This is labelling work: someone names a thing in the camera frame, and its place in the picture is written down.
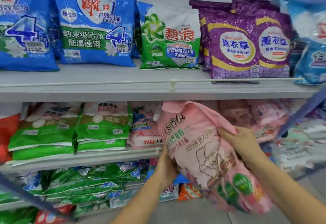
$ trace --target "ariel logo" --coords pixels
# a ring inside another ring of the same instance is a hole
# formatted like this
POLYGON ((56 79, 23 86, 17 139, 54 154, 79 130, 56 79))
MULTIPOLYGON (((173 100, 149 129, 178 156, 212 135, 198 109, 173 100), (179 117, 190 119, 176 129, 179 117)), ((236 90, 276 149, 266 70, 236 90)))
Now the ariel logo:
POLYGON ((163 39, 165 23, 160 21, 157 14, 145 16, 144 25, 141 26, 141 33, 146 33, 149 41, 154 39, 163 39))

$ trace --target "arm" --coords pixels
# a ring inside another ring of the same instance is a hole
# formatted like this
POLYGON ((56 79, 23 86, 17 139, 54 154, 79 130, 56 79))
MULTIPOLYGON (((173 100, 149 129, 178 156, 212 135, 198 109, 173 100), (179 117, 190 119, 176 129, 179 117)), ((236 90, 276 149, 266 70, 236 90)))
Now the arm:
POLYGON ((292 224, 326 223, 326 207, 265 156, 250 129, 236 128, 235 136, 220 127, 218 133, 240 154, 289 221, 292 224))
POLYGON ((146 224, 156 209, 161 193, 172 185, 178 174, 176 164, 170 160, 168 148, 164 145, 154 174, 111 224, 146 224))

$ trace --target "white flower graphic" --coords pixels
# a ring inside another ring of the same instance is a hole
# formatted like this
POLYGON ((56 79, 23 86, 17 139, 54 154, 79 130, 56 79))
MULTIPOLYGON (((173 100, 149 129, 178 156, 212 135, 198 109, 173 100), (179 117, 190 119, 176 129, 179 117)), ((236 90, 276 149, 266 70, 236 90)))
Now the white flower graphic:
POLYGON ((117 53, 117 49, 115 48, 115 46, 109 42, 106 42, 105 49, 105 52, 106 54, 108 54, 108 56, 115 56, 115 54, 117 53))
POLYGON ((9 50, 7 53, 12 55, 12 57, 24 57, 26 55, 24 47, 16 41, 7 40, 5 48, 9 50))

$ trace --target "hand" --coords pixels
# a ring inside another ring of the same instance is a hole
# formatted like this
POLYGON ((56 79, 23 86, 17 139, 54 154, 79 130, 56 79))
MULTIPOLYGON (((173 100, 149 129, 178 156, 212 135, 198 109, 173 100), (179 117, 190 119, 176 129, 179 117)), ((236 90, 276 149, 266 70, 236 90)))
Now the hand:
POLYGON ((162 155, 158 160, 154 176, 162 186, 162 190, 172 185, 173 180, 179 175, 177 164, 170 159, 168 146, 165 144, 162 155))
POLYGON ((228 141, 236 152, 242 157, 247 166, 265 160, 267 156, 261 150, 251 129, 235 126, 238 134, 232 135, 222 127, 217 131, 222 138, 228 141))

